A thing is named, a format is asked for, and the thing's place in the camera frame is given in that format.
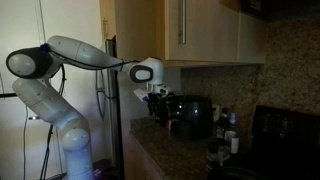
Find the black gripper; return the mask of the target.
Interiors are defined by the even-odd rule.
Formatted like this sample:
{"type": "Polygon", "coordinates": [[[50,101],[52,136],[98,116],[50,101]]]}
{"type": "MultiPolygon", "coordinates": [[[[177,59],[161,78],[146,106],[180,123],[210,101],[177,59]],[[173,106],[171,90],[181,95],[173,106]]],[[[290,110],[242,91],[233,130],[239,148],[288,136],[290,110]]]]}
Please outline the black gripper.
{"type": "Polygon", "coordinates": [[[166,126],[169,120],[170,108],[166,97],[161,94],[148,94],[149,114],[155,117],[155,122],[161,126],[166,126]]]}

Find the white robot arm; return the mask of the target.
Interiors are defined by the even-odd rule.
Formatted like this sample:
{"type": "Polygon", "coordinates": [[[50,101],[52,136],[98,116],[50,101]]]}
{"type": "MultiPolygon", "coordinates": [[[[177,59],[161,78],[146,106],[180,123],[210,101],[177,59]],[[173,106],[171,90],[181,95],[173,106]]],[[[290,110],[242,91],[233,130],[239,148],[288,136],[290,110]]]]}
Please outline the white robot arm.
{"type": "Polygon", "coordinates": [[[142,101],[164,97],[171,89],[163,83],[163,61],[149,57],[143,61],[123,61],[73,38],[55,35],[47,43],[11,52],[6,58],[8,70],[17,77],[12,89],[40,119],[56,127],[66,159],[66,180],[95,180],[91,133],[88,120],[72,107],[50,84],[63,64],[87,70],[113,69],[127,74],[145,89],[136,89],[142,101]]]}

